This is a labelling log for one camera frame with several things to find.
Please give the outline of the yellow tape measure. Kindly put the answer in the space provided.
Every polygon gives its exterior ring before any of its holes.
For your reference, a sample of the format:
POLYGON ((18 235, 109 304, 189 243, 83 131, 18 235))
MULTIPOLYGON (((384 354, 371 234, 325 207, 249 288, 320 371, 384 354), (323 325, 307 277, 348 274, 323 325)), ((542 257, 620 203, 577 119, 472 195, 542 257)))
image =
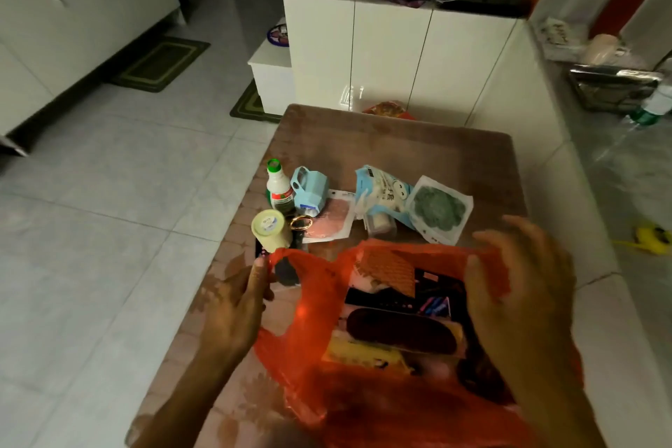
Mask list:
POLYGON ((672 255, 672 231, 657 224, 638 225, 634 229, 632 240, 613 240, 612 242, 655 256, 672 255))

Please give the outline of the green-capped clear bottle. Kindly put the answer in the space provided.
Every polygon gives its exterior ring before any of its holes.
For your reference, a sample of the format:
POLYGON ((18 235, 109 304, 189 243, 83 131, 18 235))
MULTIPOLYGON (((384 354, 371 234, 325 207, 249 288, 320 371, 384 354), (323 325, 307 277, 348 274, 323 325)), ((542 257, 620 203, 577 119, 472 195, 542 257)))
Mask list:
POLYGON ((626 119, 637 127, 656 124, 672 111, 672 84, 659 84, 654 92, 626 119))

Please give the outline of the white low step cabinet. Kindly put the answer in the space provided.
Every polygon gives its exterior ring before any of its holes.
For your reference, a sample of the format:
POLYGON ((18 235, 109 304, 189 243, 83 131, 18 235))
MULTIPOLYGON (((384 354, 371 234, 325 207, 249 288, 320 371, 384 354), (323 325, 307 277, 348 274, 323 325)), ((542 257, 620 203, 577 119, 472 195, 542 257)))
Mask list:
POLYGON ((253 72, 264 112, 282 116, 296 102, 290 49, 271 44, 266 38, 252 54, 248 65, 253 72))

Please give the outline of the person's left hand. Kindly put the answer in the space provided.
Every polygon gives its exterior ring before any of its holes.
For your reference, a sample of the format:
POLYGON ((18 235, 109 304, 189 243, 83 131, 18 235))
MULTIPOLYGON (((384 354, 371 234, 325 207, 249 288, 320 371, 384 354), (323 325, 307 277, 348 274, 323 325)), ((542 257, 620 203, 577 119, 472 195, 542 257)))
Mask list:
POLYGON ((234 354, 242 360, 256 342, 266 303, 272 301, 251 297, 252 265, 224 280, 212 293, 197 352, 234 354))

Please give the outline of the green bordered doormat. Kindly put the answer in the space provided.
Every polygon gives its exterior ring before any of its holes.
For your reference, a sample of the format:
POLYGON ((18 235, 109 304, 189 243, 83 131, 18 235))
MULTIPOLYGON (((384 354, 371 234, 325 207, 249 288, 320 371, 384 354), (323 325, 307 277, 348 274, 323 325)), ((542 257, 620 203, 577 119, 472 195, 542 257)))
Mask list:
POLYGON ((136 52, 107 83, 157 94, 162 92, 211 44, 176 36, 160 36, 136 52))
POLYGON ((272 113, 266 113, 261 101, 261 96, 257 92, 257 86, 254 79, 251 80, 239 100, 231 108, 230 116, 236 119, 249 121, 260 121, 278 124, 282 116, 272 113))

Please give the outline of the red plastic bag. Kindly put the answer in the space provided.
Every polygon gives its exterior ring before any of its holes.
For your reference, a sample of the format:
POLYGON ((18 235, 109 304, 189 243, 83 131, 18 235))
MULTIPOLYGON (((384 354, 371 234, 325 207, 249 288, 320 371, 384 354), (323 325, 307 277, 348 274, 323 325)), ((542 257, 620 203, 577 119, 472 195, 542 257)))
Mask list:
POLYGON ((475 254, 489 274, 491 292, 501 296, 509 290, 508 271, 494 248, 367 240, 332 262, 302 250, 276 250, 269 264, 287 259, 301 296, 287 331, 277 336, 260 328, 253 348, 298 422, 328 448, 531 448, 532 430, 513 406, 479 398, 456 377, 440 384, 321 360, 357 257, 374 249, 391 250, 414 268, 458 280, 467 257, 475 254))

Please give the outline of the blue white face-print packet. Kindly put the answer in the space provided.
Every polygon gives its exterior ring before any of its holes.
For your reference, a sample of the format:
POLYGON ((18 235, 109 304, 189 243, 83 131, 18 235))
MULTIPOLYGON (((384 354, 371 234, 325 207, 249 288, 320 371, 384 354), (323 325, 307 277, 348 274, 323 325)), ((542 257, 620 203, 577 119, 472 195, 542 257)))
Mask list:
POLYGON ((414 187, 370 165, 356 171, 356 217, 386 214, 414 230, 407 201, 414 187))

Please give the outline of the dark maroon oval case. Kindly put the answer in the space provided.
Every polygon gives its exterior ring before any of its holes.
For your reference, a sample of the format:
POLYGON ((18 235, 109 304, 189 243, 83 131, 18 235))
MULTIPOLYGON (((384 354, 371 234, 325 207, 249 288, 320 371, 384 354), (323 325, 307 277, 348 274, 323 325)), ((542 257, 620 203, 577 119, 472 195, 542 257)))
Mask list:
POLYGON ((458 350, 450 328, 427 317, 357 308, 347 316, 345 329, 357 341, 410 352, 452 355, 458 350))

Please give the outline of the yellow packet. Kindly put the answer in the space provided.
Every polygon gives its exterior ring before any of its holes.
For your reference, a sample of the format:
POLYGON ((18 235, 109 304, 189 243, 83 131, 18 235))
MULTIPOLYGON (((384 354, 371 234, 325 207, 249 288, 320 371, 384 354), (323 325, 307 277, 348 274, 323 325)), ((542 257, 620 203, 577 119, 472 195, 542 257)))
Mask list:
POLYGON ((408 366, 398 348, 385 344, 354 339, 345 331, 332 331, 330 341, 321 358, 323 362, 378 369, 406 376, 414 370, 408 366))

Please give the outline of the black packet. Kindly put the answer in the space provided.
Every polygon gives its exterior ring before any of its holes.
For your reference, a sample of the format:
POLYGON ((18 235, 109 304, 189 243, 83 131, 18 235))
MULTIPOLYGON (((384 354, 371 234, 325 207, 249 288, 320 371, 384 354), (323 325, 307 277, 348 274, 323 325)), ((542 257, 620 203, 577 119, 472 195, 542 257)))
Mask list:
POLYGON ((388 287, 374 293, 350 287, 345 297, 350 306, 382 309, 400 314, 440 317, 452 322, 467 320, 466 289, 461 280, 415 269, 415 296, 388 287))

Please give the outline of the person's right hand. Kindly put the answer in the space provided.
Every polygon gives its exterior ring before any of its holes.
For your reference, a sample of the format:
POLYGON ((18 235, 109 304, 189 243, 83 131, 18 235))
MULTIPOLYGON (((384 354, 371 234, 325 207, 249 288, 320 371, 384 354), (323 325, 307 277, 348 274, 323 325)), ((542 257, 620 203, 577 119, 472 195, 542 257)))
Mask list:
POLYGON ((550 364, 573 370, 573 259, 527 218, 503 215, 503 220, 514 231, 473 234, 499 252, 509 279, 507 293, 492 293, 499 304, 497 317, 471 318, 481 346, 503 378, 502 373, 550 364))

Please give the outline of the red snack packet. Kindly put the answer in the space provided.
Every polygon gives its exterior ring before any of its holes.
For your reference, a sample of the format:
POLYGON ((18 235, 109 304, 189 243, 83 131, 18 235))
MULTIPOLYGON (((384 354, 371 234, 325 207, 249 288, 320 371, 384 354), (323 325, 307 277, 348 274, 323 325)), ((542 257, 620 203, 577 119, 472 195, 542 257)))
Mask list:
POLYGON ((381 117, 390 117, 395 119, 416 121, 416 118, 408 113, 406 107, 394 101, 374 104, 364 109, 362 113, 381 117))

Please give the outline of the person's right forearm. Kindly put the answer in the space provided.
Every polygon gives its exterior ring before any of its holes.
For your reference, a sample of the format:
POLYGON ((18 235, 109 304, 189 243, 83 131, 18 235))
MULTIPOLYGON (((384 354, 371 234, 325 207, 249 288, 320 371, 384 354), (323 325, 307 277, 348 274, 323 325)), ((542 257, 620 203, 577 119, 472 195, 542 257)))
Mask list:
POLYGON ((608 448, 572 368, 550 364, 502 375, 539 448, 608 448))

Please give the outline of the white plastic bag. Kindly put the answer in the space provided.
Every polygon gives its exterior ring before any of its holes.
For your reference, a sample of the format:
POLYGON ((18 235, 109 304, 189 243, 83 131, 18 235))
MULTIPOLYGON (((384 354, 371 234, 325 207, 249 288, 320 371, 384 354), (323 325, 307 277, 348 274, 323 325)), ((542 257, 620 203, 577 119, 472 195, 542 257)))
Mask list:
POLYGON ((571 24, 548 17, 534 24, 543 56, 551 62, 579 63, 588 42, 586 24, 571 24))

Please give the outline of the orange waffle-pattern packet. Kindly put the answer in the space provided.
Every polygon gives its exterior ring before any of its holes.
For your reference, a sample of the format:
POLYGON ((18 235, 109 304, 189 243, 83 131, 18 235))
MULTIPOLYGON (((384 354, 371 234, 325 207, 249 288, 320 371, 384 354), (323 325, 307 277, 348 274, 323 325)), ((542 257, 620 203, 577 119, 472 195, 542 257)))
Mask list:
POLYGON ((393 251, 364 250, 357 257, 356 268, 359 275, 370 282, 379 282, 409 298, 415 298, 415 269, 393 251))

